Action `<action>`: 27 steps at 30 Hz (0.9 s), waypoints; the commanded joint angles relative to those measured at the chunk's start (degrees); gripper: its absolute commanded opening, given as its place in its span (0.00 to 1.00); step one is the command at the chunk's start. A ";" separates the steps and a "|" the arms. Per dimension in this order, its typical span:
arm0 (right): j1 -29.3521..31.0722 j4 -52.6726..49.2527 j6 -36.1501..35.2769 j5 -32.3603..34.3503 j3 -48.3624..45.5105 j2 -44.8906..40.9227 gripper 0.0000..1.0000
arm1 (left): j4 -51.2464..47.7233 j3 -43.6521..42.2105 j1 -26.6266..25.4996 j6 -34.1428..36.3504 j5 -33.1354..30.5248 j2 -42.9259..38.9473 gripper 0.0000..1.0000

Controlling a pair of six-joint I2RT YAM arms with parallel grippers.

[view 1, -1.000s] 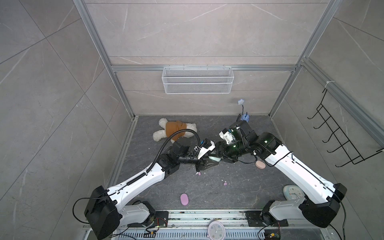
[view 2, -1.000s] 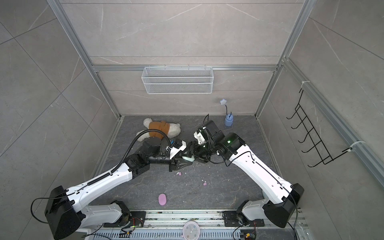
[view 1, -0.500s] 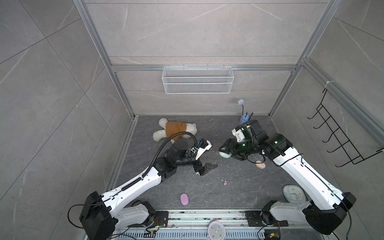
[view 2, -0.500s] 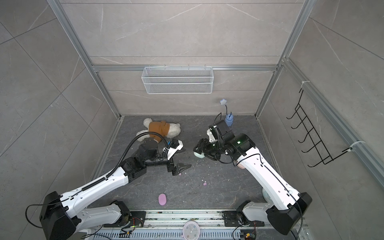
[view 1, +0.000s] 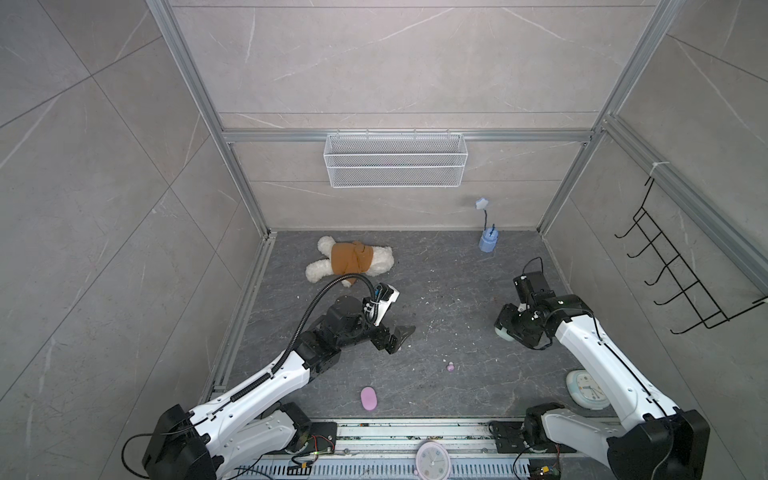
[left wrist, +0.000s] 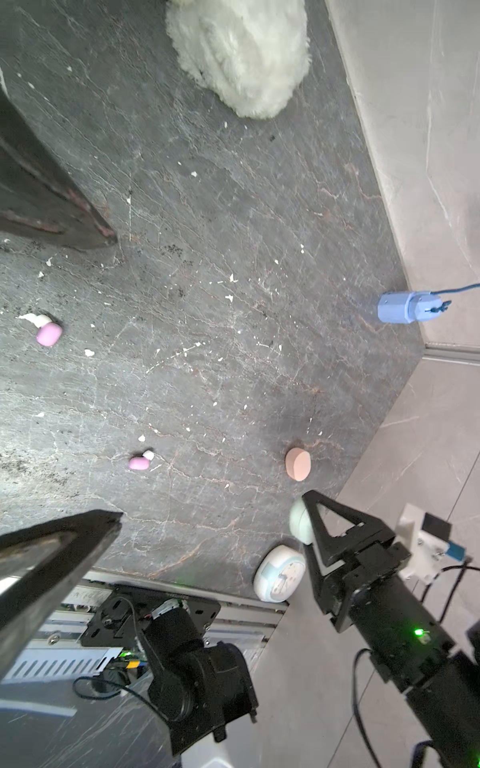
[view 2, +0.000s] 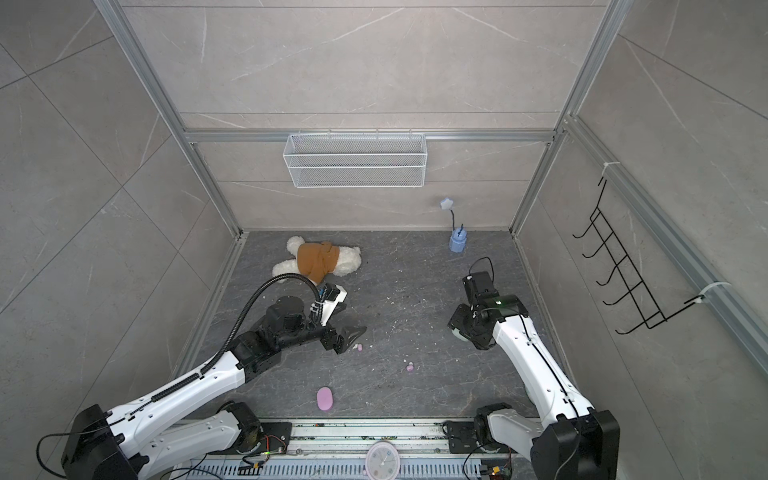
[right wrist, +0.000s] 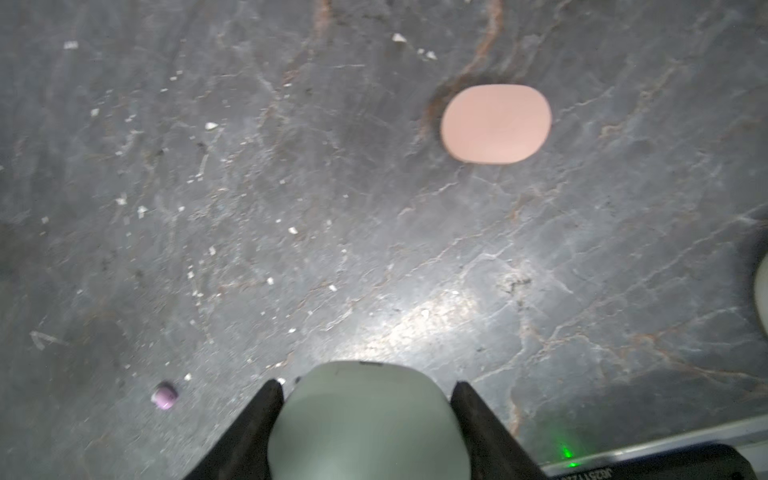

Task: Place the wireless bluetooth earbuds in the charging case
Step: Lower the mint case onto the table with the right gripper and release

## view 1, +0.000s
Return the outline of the mint green charging case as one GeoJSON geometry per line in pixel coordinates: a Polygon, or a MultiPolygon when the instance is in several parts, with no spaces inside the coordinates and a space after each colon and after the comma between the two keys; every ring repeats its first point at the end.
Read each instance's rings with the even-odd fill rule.
{"type": "Polygon", "coordinates": [[[509,332],[503,327],[496,327],[495,333],[505,341],[512,342],[514,340],[514,338],[509,334],[509,332]]]}

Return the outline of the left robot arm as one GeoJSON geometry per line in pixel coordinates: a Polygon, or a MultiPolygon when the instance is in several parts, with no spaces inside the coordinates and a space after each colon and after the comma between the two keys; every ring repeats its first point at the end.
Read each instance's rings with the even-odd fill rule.
{"type": "Polygon", "coordinates": [[[272,362],[232,389],[190,410],[175,405],[158,419],[141,460],[143,479],[235,479],[266,454],[297,452],[308,442],[312,423],[284,397],[338,363],[348,346],[371,342],[396,353],[414,333],[412,326],[388,327],[383,319],[399,292],[355,280],[368,294],[338,298],[325,314],[313,312],[323,297],[345,281],[339,276],[311,300],[287,347],[272,362]]]}

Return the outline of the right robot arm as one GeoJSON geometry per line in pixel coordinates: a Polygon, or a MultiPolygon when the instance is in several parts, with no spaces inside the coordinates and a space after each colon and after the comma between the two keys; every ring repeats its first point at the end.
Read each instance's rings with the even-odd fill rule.
{"type": "Polygon", "coordinates": [[[596,381],[620,421],[612,427],[556,402],[526,411],[521,437],[527,450],[568,446],[607,466],[618,479],[699,479],[710,426],[656,388],[609,338],[578,296],[558,296],[540,271],[514,279],[520,302],[502,307],[497,334],[535,350],[559,342],[596,381]]]}

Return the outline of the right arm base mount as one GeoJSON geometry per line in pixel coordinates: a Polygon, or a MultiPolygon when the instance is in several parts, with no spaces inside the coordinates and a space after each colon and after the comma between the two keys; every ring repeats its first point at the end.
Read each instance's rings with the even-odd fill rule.
{"type": "Polygon", "coordinates": [[[524,424],[520,420],[492,420],[488,430],[499,454],[527,453],[572,454],[575,450],[550,441],[537,440],[532,443],[525,439],[524,424]]]}

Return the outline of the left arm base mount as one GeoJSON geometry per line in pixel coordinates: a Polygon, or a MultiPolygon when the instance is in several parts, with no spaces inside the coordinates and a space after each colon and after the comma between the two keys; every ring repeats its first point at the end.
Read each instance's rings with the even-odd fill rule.
{"type": "Polygon", "coordinates": [[[284,451],[291,455],[303,456],[332,454],[336,450],[337,432],[337,422],[313,422],[300,428],[284,451]]]}

